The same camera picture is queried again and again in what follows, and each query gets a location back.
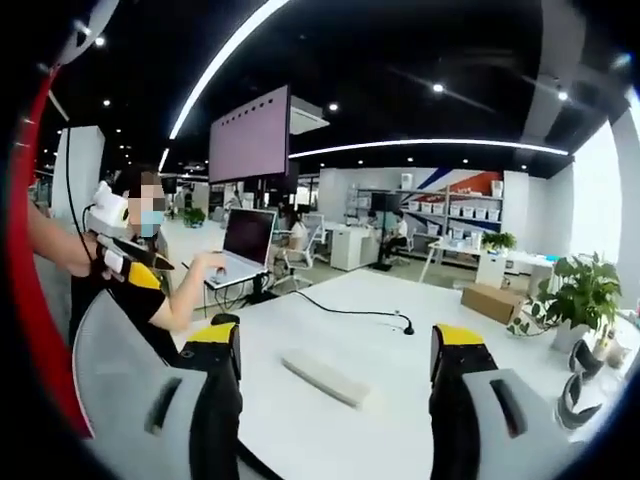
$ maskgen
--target person's hand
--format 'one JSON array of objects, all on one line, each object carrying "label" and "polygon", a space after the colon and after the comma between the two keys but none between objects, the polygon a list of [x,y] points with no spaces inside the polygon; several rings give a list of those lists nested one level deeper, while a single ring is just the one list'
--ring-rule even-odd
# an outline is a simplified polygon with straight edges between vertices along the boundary
[{"label": "person's hand", "polygon": [[202,252],[195,256],[193,262],[204,268],[215,268],[216,271],[225,270],[225,258],[222,253]]}]

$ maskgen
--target ceiling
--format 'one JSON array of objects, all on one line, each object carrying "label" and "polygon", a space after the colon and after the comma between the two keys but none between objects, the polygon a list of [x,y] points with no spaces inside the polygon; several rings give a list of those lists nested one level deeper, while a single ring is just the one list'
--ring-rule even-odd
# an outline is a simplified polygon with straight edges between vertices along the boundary
[{"label": "ceiling", "polygon": [[[531,143],[573,152],[624,106],[628,72],[612,70],[621,52],[587,25],[572,75],[556,76],[563,59],[549,66],[545,57],[546,1],[291,0],[223,65],[169,142],[200,75],[262,1],[121,0],[104,32],[106,44],[65,66],[53,91],[72,125],[97,124],[104,132],[105,170],[128,161],[157,164],[167,147],[164,172],[203,163],[215,119],[284,84],[322,107],[330,122],[292,136],[291,153],[415,138],[533,138]],[[556,35],[570,36],[566,30]],[[554,45],[562,45],[558,39]],[[541,83],[541,75],[556,83]],[[435,93],[434,83],[445,92]],[[558,89],[570,100],[560,102]],[[540,91],[543,100],[559,104],[558,111],[549,113],[546,133],[532,137],[528,118]],[[339,104],[337,112],[329,111],[331,102]],[[64,124],[49,104],[40,167],[54,162]],[[300,163],[301,173],[311,173],[321,163],[406,166],[408,158],[414,166],[480,170],[525,165],[545,178],[571,161],[538,153],[523,159],[510,148],[423,145],[308,156]]]}]

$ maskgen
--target black cable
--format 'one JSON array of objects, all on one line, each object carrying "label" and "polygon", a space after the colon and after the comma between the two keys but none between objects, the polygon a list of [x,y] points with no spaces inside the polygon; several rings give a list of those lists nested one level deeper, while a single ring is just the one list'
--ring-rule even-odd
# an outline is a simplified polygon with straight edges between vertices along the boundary
[{"label": "black cable", "polygon": [[407,327],[402,331],[402,333],[404,333],[405,335],[413,335],[415,333],[415,330],[413,329],[413,323],[411,323],[411,320],[409,319],[409,317],[407,317],[406,315],[402,315],[401,313],[356,312],[356,311],[347,311],[347,310],[334,310],[332,308],[327,308],[327,307],[325,307],[323,305],[320,305],[313,298],[308,297],[307,295],[305,295],[304,293],[302,293],[299,290],[296,290],[293,293],[297,293],[298,295],[303,296],[304,298],[309,300],[311,303],[313,303],[316,307],[324,310],[325,312],[341,313],[341,314],[344,314],[344,315],[380,315],[380,316],[383,316],[383,317],[401,317],[401,318],[404,318],[407,321]]}]

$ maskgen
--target white wall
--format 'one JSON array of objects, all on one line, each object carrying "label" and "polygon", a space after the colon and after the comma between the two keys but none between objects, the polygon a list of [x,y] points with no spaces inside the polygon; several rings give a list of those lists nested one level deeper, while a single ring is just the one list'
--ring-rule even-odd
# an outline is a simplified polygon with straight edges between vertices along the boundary
[{"label": "white wall", "polygon": [[571,253],[597,252],[618,261],[622,195],[616,143],[609,122],[575,153]]}]

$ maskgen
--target computer stand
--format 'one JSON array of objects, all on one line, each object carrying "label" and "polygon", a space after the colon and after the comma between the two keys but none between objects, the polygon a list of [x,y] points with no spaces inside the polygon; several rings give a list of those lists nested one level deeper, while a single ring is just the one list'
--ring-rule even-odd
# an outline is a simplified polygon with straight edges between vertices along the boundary
[{"label": "computer stand", "polygon": [[382,237],[380,238],[380,247],[378,248],[378,261],[371,265],[371,268],[374,270],[379,270],[381,272],[388,272],[391,270],[391,265],[388,265],[382,261],[383,252],[382,245],[384,244],[384,236],[386,234],[387,227],[387,211],[382,212]]}]

